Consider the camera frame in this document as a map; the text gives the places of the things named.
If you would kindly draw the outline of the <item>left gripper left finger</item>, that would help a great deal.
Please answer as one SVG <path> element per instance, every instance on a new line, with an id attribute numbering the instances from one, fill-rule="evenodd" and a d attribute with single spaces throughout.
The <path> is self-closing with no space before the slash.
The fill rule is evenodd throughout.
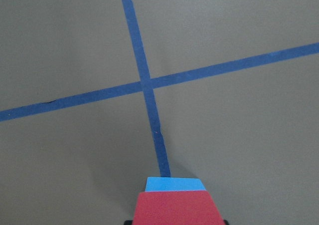
<path id="1" fill-rule="evenodd" d="M 133 224 L 133 221 L 132 220 L 126 220 L 124 222 L 124 225 L 132 225 Z"/>

